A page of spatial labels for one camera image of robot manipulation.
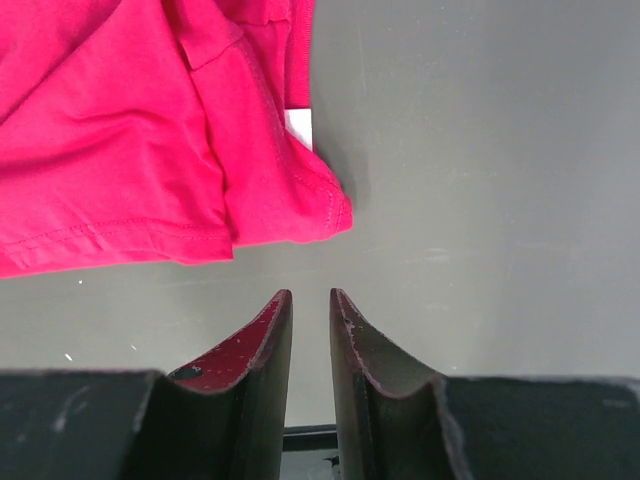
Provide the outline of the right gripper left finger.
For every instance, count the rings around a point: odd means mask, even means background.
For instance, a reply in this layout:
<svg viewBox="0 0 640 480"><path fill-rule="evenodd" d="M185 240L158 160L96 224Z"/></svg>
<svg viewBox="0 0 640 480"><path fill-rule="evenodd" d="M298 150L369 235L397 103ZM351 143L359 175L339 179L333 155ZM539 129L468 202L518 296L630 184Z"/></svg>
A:
<svg viewBox="0 0 640 480"><path fill-rule="evenodd" d="M275 479L292 295L171 373L5 370L5 479Z"/></svg>

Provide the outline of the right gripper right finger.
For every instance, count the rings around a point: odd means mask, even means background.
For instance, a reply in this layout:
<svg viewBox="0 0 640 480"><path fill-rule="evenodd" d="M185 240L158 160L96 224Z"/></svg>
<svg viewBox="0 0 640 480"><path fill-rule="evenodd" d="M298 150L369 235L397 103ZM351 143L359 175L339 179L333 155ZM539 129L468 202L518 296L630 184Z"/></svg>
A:
<svg viewBox="0 0 640 480"><path fill-rule="evenodd" d="M330 294L345 479L635 479L639 383L618 377L449 376Z"/></svg>

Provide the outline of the pink t shirt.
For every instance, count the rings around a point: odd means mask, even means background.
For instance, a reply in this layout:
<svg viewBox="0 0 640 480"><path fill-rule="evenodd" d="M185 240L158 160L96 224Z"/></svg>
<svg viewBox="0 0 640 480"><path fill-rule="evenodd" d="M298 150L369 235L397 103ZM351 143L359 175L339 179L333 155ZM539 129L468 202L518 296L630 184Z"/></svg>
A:
<svg viewBox="0 0 640 480"><path fill-rule="evenodd" d="M227 261L353 224L291 127L310 1L5 1L1 274Z"/></svg>

